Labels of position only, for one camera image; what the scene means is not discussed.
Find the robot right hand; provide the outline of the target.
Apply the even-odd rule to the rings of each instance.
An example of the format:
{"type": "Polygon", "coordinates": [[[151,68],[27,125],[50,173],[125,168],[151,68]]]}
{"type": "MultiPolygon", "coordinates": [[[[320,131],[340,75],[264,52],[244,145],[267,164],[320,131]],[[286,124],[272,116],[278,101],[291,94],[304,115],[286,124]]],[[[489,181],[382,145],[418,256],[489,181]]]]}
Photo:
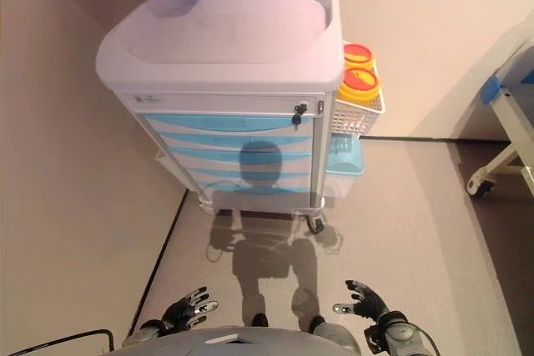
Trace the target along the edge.
{"type": "Polygon", "coordinates": [[[390,310],[382,297],[366,284],[349,279],[345,280],[346,287],[351,291],[353,303],[335,303],[332,310],[338,314],[354,314],[362,318],[370,318],[378,322],[390,310]]]}

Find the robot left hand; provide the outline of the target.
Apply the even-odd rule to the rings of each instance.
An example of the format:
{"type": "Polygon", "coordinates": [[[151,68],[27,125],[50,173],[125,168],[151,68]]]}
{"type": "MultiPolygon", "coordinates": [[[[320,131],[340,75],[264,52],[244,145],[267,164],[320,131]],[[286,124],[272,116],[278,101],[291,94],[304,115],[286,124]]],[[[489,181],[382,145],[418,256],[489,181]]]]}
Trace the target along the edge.
{"type": "Polygon", "coordinates": [[[169,332],[190,330],[205,322],[208,314],[216,311],[218,307],[219,302],[213,300],[208,289],[203,286],[171,304],[164,312],[162,322],[169,332]]]}

